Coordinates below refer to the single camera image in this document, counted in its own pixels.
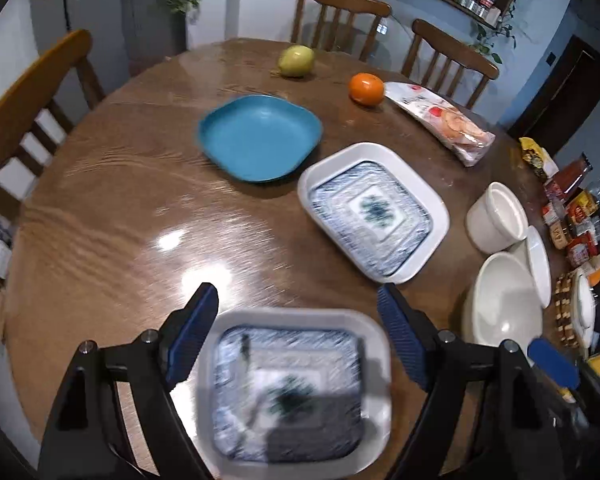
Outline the large white bowl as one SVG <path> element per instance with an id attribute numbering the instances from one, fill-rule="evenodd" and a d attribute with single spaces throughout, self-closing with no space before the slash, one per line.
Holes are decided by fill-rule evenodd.
<path id="1" fill-rule="evenodd" d="M 543 333 L 543 308 L 527 268 L 508 252 L 490 255 L 467 294 L 464 341 L 497 347 L 511 339 L 527 354 Z"/>

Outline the medium white bowl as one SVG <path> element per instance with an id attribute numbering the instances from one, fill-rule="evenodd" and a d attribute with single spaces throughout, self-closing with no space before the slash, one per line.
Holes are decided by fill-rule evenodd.
<path id="1" fill-rule="evenodd" d="M 552 299 L 552 277 L 550 276 L 550 260 L 548 260 L 539 231 L 535 226 L 528 226 L 526 238 L 513 244 L 507 251 L 527 268 L 542 307 L 547 308 Z"/>

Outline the patterned square plate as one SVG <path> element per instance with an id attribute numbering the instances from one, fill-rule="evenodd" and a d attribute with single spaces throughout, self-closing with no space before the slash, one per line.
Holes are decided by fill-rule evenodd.
<path id="1" fill-rule="evenodd" d="M 196 443 L 221 479 L 342 479 L 391 434 L 390 350 L 369 316 L 253 308 L 214 321 L 196 364 Z"/>
<path id="2" fill-rule="evenodd" d="M 414 278 L 450 227 L 438 193 L 378 143 L 352 144 L 309 166 L 298 196 L 358 270 L 380 284 Z"/>

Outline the blue square plate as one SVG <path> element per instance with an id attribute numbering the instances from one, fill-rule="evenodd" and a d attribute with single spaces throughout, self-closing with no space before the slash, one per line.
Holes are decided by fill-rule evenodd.
<path id="1" fill-rule="evenodd" d="M 231 177 L 263 183 L 286 177 L 320 144 L 323 125 L 310 110 L 276 96 L 241 96 L 198 124 L 201 151 Z"/>

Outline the beaded wooden trivet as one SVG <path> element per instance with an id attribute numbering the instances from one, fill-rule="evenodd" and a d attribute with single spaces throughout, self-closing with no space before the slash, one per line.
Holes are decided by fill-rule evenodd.
<path id="1" fill-rule="evenodd" d="M 577 349 L 580 344 L 571 314 L 572 279 L 573 272 L 562 274 L 557 279 L 554 286 L 552 305 L 555 309 L 555 325 L 560 342 L 567 348 Z"/>

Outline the white ceramic cup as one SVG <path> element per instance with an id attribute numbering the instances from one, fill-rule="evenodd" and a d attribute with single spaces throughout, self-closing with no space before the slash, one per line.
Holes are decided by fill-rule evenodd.
<path id="1" fill-rule="evenodd" d="M 469 208 L 465 223 L 472 244 L 488 255 L 524 240 L 529 227 L 524 207 L 501 182 L 488 185 Z"/>

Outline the red sauce bottle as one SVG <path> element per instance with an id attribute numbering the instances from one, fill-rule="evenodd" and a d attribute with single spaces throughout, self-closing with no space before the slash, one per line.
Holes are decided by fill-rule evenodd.
<path id="1" fill-rule="evenodd" d="M 590 161 L 584 153 L 570 162 L 561 170 L 557 171 L 544 184 L 544 191 L 550 202 L 567 203 L 586 174 L 593 169 Z"/>

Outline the white snack bag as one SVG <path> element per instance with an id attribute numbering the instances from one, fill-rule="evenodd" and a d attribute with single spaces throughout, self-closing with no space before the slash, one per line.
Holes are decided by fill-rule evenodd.
<path id="1" fill-rule="evenodd" d="M 492 132 L 481 129 L 451 102 L 419 84 L 386 82 L 385 97 L 422 124 L 465 167 L 475 166 L 495 141 Z"/>

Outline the orange tangerine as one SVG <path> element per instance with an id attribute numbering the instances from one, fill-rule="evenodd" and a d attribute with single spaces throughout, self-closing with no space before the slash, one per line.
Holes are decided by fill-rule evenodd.
<path id="1" fill-rule="evenodd" d="M 384 82 L 370 73 L 355 74 L 349 81 L 349 98 L 365 107 L 376 107 L 385 99 Z"/>

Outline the wooden chair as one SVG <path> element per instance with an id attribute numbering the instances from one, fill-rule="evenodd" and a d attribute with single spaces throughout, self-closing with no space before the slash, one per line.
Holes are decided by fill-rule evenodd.
<path id="1" fill-rule="evenodd" d="M 304 4 L 308 0 L 297 0 L 294 9 L 294 20 L 291 26 L 290 42 L 300 44 L 301 26 L 304 15 Z M 354 23 L 360 15 L 373 18 L 370 29 L 358 59 L 366 62 L 372 53 L 378 34 L 378 26 L 384 18 L 391 14 L 391 6 L 380 0 L 311 0 L 320 6 L 317 22 L 310 42 L 312 49 L 317 49 L 326 34 L 323 50 L 332 51 L 340 46 L 348 50 L 354 40 Z"/>
<path id="2" fill-rule="evenodd" d="M 445 93 L 448 98 L 454 101 L 455 92 L 465 73 L 477 73 L 481 78 L 465 105 L 468 110 L 472 110 L 480 96 L 482 96 L 483 91 L 486 90 L 488 83 L 498 79 L 500 70 L 481 53 L 421 18 L 416 18 L 413 21 L 411 30 L 413 40 L 404 60 L 401 74 L 414 81 L 412 71 L 415 67 L 419 48 L 423 42 L 426 42 L 427 46 L 434 51 L 434 54 L 430 58 L 425 73 L 420 77 L 419 84 L 433 92 L 439 92 L 442 89 L 442 84 L 449 76 L 451 67 L 455 65 L 455 74 Z"/>
<path id="3" fill-rule="evenodd" d="M 21 141 L 30 133 L 48 154 L 56 153 L 58 144 L 36 122 L 42 110 L 50 112 L 63 132 L 72 131 L 73 123 L 55 101 L 56 93 L 70 70 L 78 74 L 89 108 L 95 108 L 105 99 L 105 92 L 87 58 L 92 45 L 92 35 L 87 30 L 70 32 L 36 60 L 1 97 L 0 170 L 17 159 L 35 177 L 42 176 L 44 166 L 21 145 Z M 14 221 L 19 211 L 20 200 L 0 185 L 0 215 Z"/>

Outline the wooden chair back right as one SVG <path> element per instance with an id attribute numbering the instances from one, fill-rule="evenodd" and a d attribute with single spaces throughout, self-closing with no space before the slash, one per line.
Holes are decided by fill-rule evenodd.
<path id="1" fill-rule="evenodd" d="M 465 73 L 477 73 L 481 78 L 465 105 L 468 110 L 472 110 L 480 96 L 482 96 L 483 91 L 486 90 L 488 83 L 498 79 L 500 70 L 481 53 L 421 18 L 416 18 L 413 21 L 411 30 L 413 40 L 404 60 L 401 74 L 414 81 L 412 71 L 415 67 L 419 48 L 423 42 L 426 42 L 427 46 L 434 51 L 434 54 L 430 58 L 425 73 L 420 77 L 419 84 L 433 92 L 439 92 L 442 89 L 442 84 L 449 76 L 451 67 L 455 65 L 455 74 L 445 93 L 448 98 L 454 101 L 455 92 Z"/>

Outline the green pear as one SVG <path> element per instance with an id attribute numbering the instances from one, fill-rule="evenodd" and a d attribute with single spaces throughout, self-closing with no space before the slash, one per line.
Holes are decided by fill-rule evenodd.
<path id="1" fill-rule="evenodd" d="M 285 78 L 304 78 L 312 73 L 314 61 L 315 53 L 311 48 L 296 44 L 279 55 L 273 74 Z"/>

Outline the green plant on shelf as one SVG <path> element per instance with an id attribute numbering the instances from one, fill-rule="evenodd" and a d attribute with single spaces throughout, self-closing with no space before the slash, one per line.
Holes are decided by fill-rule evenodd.
<path id="1" fill-rule="evenodd" d="M 484 28 L 477 22 L 472 23 L 475 29 L 475 37 L 468 44 L 471 50 L 481 54 L 496 66 L 502 67 L 503 60 L 498 53 L 498 46 L 511 44 L 513 49 L 517 47 L 517 38 L 514 32 L 515 12 L 519 0 L 510 0 L 508 8 L 503 11 L 493 28 Z"/>

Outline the grey refrigerator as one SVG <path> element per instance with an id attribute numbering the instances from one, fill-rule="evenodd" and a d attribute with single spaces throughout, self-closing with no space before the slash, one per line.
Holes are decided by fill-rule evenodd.
<path id="1" fill-rule="evenodd" d="M 30 6 L 38 53 L 68 32 L 91 33 L 88 59 L 106 94 L 186 50 L 185 18 L 166 0 L 30 0 Z"/>

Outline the wooden chair back left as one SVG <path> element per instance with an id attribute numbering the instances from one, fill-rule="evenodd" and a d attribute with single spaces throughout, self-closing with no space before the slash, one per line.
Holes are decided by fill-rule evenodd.
<path id="1" fill-rule="evenodd" d="M 301 26 L 304 15 L 304 4 L 308 0 L 297 0 L 294 9 L 294 20 L 291 26 L 290 42 L 300 44 Z M 348 50 L 354 40 L 354 23 L 360 15 L 373 18 L 370 29 L 358 59 L 366 62 L 372 53 L 378 34 L 378 26 L 384 18 L 391 14 L 391 6 L 380 0 L 311 0 L 320 6 L 317 22 L 310 42 L 312 49 L 317 49 L 326 34 L 323 50 L 332 51 L 340 46 Z"/>

